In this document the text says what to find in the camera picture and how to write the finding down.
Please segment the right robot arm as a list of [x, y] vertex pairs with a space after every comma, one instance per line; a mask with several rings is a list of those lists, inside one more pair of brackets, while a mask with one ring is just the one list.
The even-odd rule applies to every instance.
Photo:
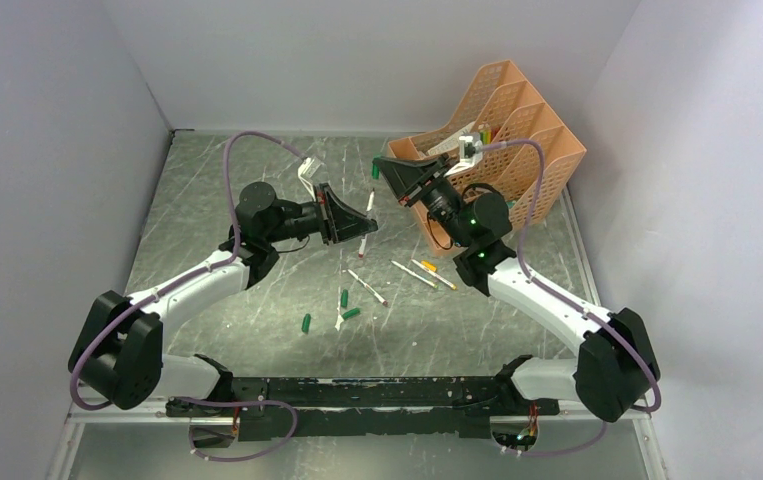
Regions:
[[614, 423], [657, 395], [660, 369], [642, 317], [628, 307], [612, 312], [583, 301], [536, 272], [503, 237], [511, 230], [509, 207], [492, 186], [476, 184], [467, 201], [446, 176], [447, 155], [411, 161], [377, 156], [372, 161], [398, 203], [424, 207], [453, 245], [461, 281], [537, 321], [566, 345], [572, 360], [526, 360], [496, 391], [507, 413], [522, 413], [534, 400], [581, 403], [596, 418]]

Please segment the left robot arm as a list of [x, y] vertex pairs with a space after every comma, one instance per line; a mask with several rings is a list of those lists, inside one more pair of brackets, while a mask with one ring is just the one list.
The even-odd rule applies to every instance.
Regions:
[[158, 392], [193, 397], [211, 416], [225, 413], [234, 400], [227, 372], [202, 356], [164, 354], [166, 330], [260, 283], [280, 259], [278, 242], [317, 234], [326, 245], [338, 244], [378, 229], [327, 183], [313, 186], [310, 201], [296, 203], [258, 181], [229, 204], [228, 239], [203, 261], [156, 287], [130, 295], [110, 290], [95, 299], [68, 362], [78, 407], [128, 410]]

